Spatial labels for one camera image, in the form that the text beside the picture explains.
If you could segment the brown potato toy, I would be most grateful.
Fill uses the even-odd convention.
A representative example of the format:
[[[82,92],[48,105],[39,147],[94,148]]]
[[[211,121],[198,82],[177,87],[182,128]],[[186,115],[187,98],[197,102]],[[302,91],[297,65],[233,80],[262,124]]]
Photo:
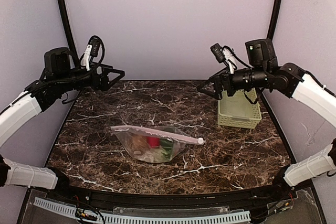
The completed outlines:
[[[148,149],[147,139],[140,135],[133,136],[131,139],[131,148],[133,151],[146,151]]]

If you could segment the dark green pepper toy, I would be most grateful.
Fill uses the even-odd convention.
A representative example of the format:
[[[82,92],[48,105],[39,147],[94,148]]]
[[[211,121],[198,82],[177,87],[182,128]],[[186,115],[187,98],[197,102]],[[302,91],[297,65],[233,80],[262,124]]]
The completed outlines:
[[[171,150],[174,146],[174,142],[169,140],[160,140],[160,146],[164,149]]]

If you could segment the clear zip top bag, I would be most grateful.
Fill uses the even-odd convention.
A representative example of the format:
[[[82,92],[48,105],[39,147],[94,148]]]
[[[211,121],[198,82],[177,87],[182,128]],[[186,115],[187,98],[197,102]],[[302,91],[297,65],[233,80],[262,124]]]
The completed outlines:
[[[171,161],[186,145],[205,143],[202,137],[191,137],[173,126],[118,125],[112,126],[111,132],[131,157],[152,164]]]

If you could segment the red pepper toy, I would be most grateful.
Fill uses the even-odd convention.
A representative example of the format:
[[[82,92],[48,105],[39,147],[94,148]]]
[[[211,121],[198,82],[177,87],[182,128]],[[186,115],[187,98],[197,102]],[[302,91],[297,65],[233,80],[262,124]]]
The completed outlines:
[[[150,148],[158,148],[160,147],[160,139],[157,137],[147,136],[147,143],[150,146]]]

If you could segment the white garlic toy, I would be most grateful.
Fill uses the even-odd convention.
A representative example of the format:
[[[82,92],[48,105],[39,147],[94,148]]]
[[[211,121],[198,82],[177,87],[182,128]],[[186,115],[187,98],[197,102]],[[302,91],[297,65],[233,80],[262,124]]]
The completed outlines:
[[[162,163],[164,155],[160,150],[146,151],[143,154],[143,161],[147,163]]]

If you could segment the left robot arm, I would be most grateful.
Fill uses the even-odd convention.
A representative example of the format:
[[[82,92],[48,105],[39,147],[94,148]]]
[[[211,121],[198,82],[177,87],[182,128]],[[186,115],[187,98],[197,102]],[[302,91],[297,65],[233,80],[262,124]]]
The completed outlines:
[[[97,50],[87,50],[84,65],[68,48],[60,47],[45,53],[45,67],[38,80],[1,111],[1,144],[17,132],[29,120],[46,111],[69,91],[85,87],[107,91],[125,76],[123,70],[90,62]],[[68,178],[62,172],[46,167],[36,167],[1,157],[1,186],[15,185],[54,190],[66,185]]]

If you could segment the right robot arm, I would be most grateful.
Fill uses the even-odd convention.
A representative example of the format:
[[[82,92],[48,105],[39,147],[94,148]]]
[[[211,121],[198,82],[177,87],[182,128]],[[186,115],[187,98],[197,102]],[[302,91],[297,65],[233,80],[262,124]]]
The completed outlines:
[[[238,69],[237,56],[228,46],[214,44],[211,52],[226,67],[197,87],[198,92],[216,100],[225,91],[232,97],[236,91],[253,88],[277,90],[288,98],[306,105],[331,125],[335,125],[335,94],[322,85],[309,71],[294,63],[278,65],[271,39],[245,43],[249,64]],[[305,180],[335,170],[335,142],[296,164],[283,167],[273,180],[282,188],[295,187]]]

